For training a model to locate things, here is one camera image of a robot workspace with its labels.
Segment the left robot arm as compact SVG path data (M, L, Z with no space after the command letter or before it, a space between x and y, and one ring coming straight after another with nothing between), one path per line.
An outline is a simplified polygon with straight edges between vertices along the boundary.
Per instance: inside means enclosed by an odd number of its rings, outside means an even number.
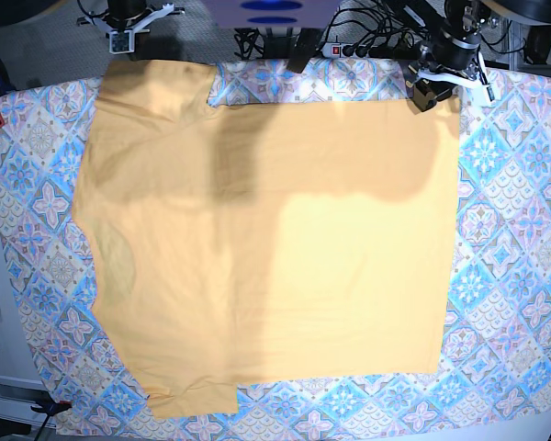
M481 28L489 11L478 1L447 1L445 16L430 6L408 6L411 17L419 17L427 30L417 43L418 59L409 64L411 101L421 112L451 97L455 88L467 89L482 107L493 104L495 92L480 51Z

